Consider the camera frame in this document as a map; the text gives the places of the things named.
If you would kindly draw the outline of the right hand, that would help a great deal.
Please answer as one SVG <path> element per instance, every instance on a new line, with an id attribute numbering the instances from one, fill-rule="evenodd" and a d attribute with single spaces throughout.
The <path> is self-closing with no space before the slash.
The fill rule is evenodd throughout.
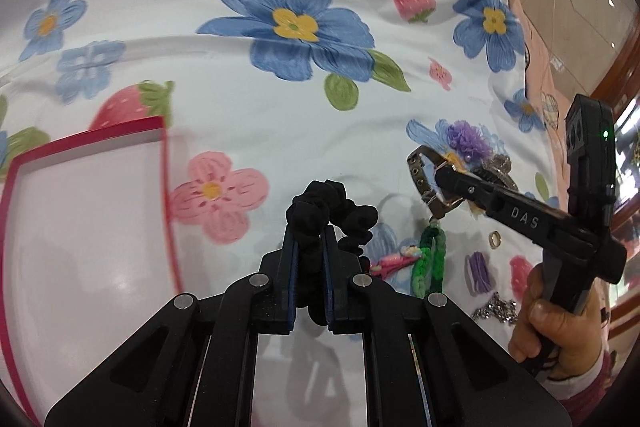
<path id="1" fill-rule="evenodd" d="M 602 351 L 601 308 L 596 284 L 592 284 L 585 308 L 579 315 L 544 300 L 542 265 L 529 272 L 521 312 L 508 344 L 518 363 L 540 355 L 540 336 L 559 348 L 559 358 L 550 372 L 552 379 L 567 379 L 587 373 Z"/>

